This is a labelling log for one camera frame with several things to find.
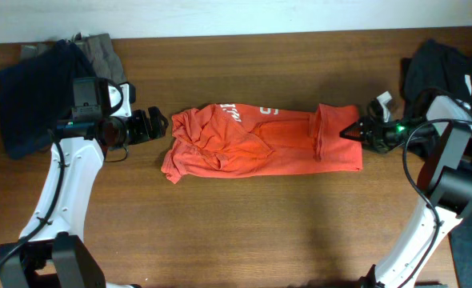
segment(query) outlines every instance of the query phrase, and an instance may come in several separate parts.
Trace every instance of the wooden table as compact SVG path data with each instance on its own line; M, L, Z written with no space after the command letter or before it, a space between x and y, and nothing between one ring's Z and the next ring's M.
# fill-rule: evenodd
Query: wooden table
M133 108L167 117L214 102L315 111L398 97L399 63L428 38L472 53L472 28L376 30L203 38L115 40L137 87ZM0 45L0 69L18 62L17 44ZM386 255L415 206L399 151L365 152L359 173L184 177L160 167L172 137L131 147L105 164L86 216L85 244L111 282L146 287L248 287L354 280ZM49 154L13 161L0 138L0 243L29 220ZM421 162L411 157L417 173ZM457 286L444 240L423 281Z

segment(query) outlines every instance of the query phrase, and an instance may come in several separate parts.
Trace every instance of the black cable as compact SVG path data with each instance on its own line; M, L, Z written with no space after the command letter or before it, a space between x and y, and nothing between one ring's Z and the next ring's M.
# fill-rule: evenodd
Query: black cable
M47 211L46 215L44 216L44 218L39 219L40 223L38 224L38 226L33 231L31 231L27 236L24 236L24 237L20 238L18 240L18 244L14 248L12 248L12 250L9 253L7 253L5 255L5 257L3 257L0 260L0 269L3 266L3 264L5 264L5 262L9 258L11 258L14 254L16 254L25 244L28 243L28 241L30 239L32 239L33 236L35 236L40 230L42 230L42 228L44 228L44 226L48 223L48 220L50 220L51 215L54 211L54 208L57 205L58 196L60 195L60 189L62 188L63 175L64 175L64 172L65 172L65 169L66 169L66 161L65 161L65 158L64 158L64 155L63 155L62 147L60 146L60 141L58 139L56 139L56 137L54 136L52 130L48 130L48 132L51 136L51 139L52 139L53 143L57 147L58 155L60 155L60 163L59 163L59 165L60 165L60 174L58 176L57 188L54 192L53 200L51 201L50 208L48 209L48 211Z
M128 156L130 156L130 150L128 149L127 146L124 146L123 148L124 148L124 151L126 152L126 156L124 156L124 158L119 159L119 160L113 160L113 161L107 161L105 159L105 162L106 163L116 163L116 162L122 162L122 161L126 160L128 158Z
M429 121L426 121L420 125L418 125L413 131L412 133L410 134L410 136L408 137L408 139L406 140L405 142L405 145L403 146L403 170L405 171L405 176L406 178L409 180L410 184L412 185L412 187L414 188L414 190L418 193L418 195L422 198L422 200L424 200L424 202L426 202L426 206L432 211L432 213L434 214L434 218L435 218L435 232L434 232L434 236L432 237L431 239L431 242L430 244L428 245L428 248L426 249L426 252L422 255L421 257L421 260L419 261L419 263L416 265L416 267L414 268L414 270L412 271L412 273L409 275L409 277L407 277L405 279L405 281L403 281L403 283L398 287L398 288L401 288L403 287L405 284L408 283L408 281L410 281L414 276L415 274L418 272L419 268L421 268L421 265L424 263L424 261L426 260L426 258L428 257L428 254L431 252L431 250L433 249L436 241L437 241L437 236L438 236L438 232L440 231L440 226L441 226L441 221L440 221L440 217L438 216L438 212L437 210L435 209L434 205L431 203L431 201L428 199L427 196L425 196L424 192L416 185L415 181L412 179L412 176L410 175L410 172L409 172L409 168L406 164L406 152L408 151L408 145L409 145L409 142L410 140L412 139L412 137L414 136L414 134L421 128L423 128L424 126L428 126L428 125L431 125L431 124L435 124L435 123L443 123L443 122L447 122L447 123L452 123L452 122L460 122L460 123L465 123L465 124L469 124L469 125L472 125L472 121L463 121L463 120L457 120L457 119L449 119L449 118L442 118L442 119L435 119L435 120L429 120Z
M411 141L419 140L419 139L423 139L423 138L424 138L423 136L420 136L420 137L416 137L416 138L414 138L414 139L411 139ZM403 142L403 143L399 143L399 144L396 145L393 149L387 151L387 153L392 152L392 151L396 150L396 149L399 148L399 147L403 147L404 145L405 145L404 142Z

